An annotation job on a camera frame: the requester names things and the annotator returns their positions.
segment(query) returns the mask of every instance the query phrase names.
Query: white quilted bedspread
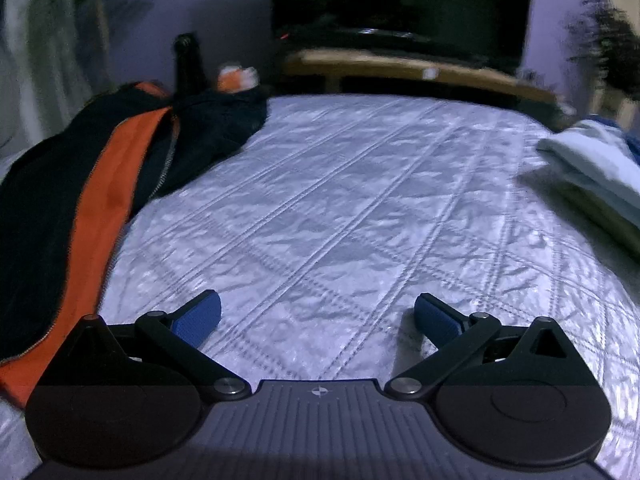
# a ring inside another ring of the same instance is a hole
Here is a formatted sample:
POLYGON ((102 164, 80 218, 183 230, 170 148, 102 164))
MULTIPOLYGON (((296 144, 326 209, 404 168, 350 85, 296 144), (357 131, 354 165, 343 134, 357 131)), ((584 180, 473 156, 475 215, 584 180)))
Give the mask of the white quilted bedspread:
MULTIPOLYGON (((556 195, 535 151, 548 131, 516 112, 430 99, 270 107, 242 153, 131 223, 105 320, 172 311, 213 288, 223 319, 202 350, 255 387, 385 383, 434 351, 408 315, 422 292, 504 324, 551 316, 612 405, 598 462, 640 478, 640 269, 556 195)), ((22 419, 0 404, 0 478, 37 463, 22 419)))

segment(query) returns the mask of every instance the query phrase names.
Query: television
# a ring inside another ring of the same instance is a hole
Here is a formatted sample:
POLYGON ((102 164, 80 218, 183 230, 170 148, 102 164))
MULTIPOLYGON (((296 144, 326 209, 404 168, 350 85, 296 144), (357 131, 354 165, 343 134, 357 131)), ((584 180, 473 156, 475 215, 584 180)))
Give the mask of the television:
POLYGON ((357 48, 515 74, 530 0, 273 0, 284 48, 357 48))

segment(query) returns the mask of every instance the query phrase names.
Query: orange object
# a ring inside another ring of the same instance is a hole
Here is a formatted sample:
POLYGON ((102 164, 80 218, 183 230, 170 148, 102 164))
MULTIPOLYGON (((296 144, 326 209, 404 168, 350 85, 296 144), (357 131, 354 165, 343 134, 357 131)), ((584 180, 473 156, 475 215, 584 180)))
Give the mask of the orange object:
POLYGON ((159 97, 161 99, 166 99, 171 97, 168 94, 168 92, 166 92, 164 89, 160 88, 157 84, 151 83, 149 81, 143 81, 138 83, 136 85, 136 88, 150 95, 153 95, 154 97, 159 97))
POLYGON ((76 207, 65 289, 55 323, 33 349, 0 367, 0 383, 22 408, 78 320, 96 312, 111 253, 129 218, 138 171, 160 121, 169 111, 167 107, 140 114, 117 126, 84 185, 76 207))
POLYGON ((218 77, 218 91, 239 92, 242 90, 242 69, 222 72, 218 77))

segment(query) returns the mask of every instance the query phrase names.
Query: blue textured grip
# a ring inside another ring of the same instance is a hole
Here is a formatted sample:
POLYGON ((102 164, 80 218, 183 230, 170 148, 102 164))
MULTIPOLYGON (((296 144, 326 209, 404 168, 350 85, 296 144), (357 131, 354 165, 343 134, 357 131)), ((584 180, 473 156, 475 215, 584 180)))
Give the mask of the blue textured grip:
POLYGON ((419 296, 414 305, 415 327, 436 348, 441 348, 462 334, 462 326, 436 305, 419 296))
POLYGON ((174 320, 171 324, 171 332, 194 348, 199 348, 216 329, 221 317, 220 297, 212 291, 185 314, 174 320))

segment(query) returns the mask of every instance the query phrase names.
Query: zipper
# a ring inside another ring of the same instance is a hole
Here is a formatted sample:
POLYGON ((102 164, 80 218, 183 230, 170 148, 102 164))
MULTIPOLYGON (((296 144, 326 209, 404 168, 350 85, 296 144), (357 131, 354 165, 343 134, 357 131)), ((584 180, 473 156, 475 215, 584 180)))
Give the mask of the zipper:
MULTIPOLYGON (((174 160, 175 145, 176 145, 176 142, 178 140, 178 134, 180 133, 180 123, 178 122, 178 119, 177 119, 177 117, 175 116, 174 113, 171 114, 171 119, 172 119, 171 144, 169 145, 169 151, 167 152, 167 156, 166 156, 166 159, 164 161, 164 166, 162 167, 162 172, 160 173, 160 178, 158 180, 158 185, 156 186, 156 188, 153 190, 153 192, 149 196, 149 198, 147 200, 147 203, 150 202, 154 198, 154 196, 156 195, 158 190, 162 187, 162 184, 164 184, 164 181, 166 180, 166 176, 167 176, 167 173, 169 172, 169 168, 171 166, 171 163, 174 160)), ((140 177, 140 171, 141 170, 142 170, 142 166, 140 166, 140 168, 138 168, 138 176, 136 177, 136 180, 140 177)), ((118 249, 120 248, 120 244, 124 240, 126 228, 127 228, 127 225, 125 224, 122 227, 122 229, 120 230, 120 232, 118 233, 118 238, 116 238, 116 242, 115 242, 115 244, 113 246, 113 254, 111 255, 111 257, 109 259, 109 266, 107 267, 107 271, 104 274, 104 279, 102 280, 102 286, 101 286, 101 289, 100 289, 100 301, 98 302, 98 306, 102 303, 102 298, 104 297, 104 293, 105 293, 105 290, 106 290, 106 287, 107 287, 107 282, 109 281, 109 278, 111 277, 111 274, 113 273, 113 269, 116 266, 116 253, 118 252, 118 249)))
MULTIPOLYGON (((126 118, 123 121, 120 121, 116 127, 111 131, 111 136, 113 136, 113 133, 115 130, 117 130, 119 127, 121 127, 125 122, 127 122, 130 118, 126 118)), ((98 157, 97 160, 100 160, 102 158, 102 156, 104 155, 105 150, 107 149, 109 143, 107 142, 102 150, 100 151, 100 155, 98 157)), ((85 180, 85 184, 91 179, 91 177, 94 174, 95 171, 95 167, 97 164, 94 164, 94 166, 91 168, 91 172, 89 173, 89 176, 87 177, 87 179, 85 180)), ((138 168, 138 176, 140 176, 140 170, 142 169, 142 165, 140 165, 140 168, 138 168)), ((74 218, 76 218, 78 216, 78 204, 76 204, 76 214, 74 215, 74 218)), ((71 231, 71 236, 69 237, 69 242, 71 242, 71 240, 73 239, 73 234, 74 234, 74 228, 75 225, 71 231)), ((123 233, 124 229, 120 230, 120 234, 118 234, 118 238, 116 243, 119 243, 120 241, 122 241, 122 233, 123 233)), ((66 260, 67 262, 69 262, 71 260, 71 243, 67 244, 66 247, 66 260)), ((110 271, 113 270, 113 265, 110 265, 110 271)), ((64 291, 66 290, 66 286, 68 284, 68 275, 65 277, 65 283, 64 283, 64 287, 63 287, 63 294, 64 291)), ((38 339, 38 341, 36 341, 33 345, 29 346, 29 348, 27 348, 25 351, 21 352, 18 355, 12 356, 12 357, 7 357, 6 359, 2 359, 0 360, 0 366, 3 366, 7 363, 10 363, 12 361, 16 361, 18 359, 20 359, 21 357, 24 357, 25 355, 27 355, 31 350, 33 350, 34 348, 36 348, 36 346, 38 346, 40 343, 42 343, 51 333, 51 331, 53 330, 53 327, 56 325, 56 321, 58 320, 58 316, 60 316, 60 310, 62 309, 62 303, 63 303, 64 297, 60 298, 60 302, 58 303, 58 309, 56 310, 56 315, 54 316, 51 325, 49 326, 49 328, 47 329, 47 331, 45 332, 44 336, 42 336, 40 339, 38 339)))
POLYGON ((160 173, 158 185, 151 192, 151 195, 149 195, 148 202, 153 200, 156 197, 156 194, 158 193, 158 191, 160 191, 160 188, 162 187, 162 184, 164 184, 164 181, 166 180, 166 176, 169 173, 169 168, 171 168, 171 164, 174 161, 175 145, 178 142, 178 134, 180 134, 180 121, 178 120, 178 117, 173 112, 171 113, 171 122, 172 122, 172 134, 171 134, 171 144, 169 145, 169 151, 166 154, 164 167, 162 168, 162 172, 160 173))

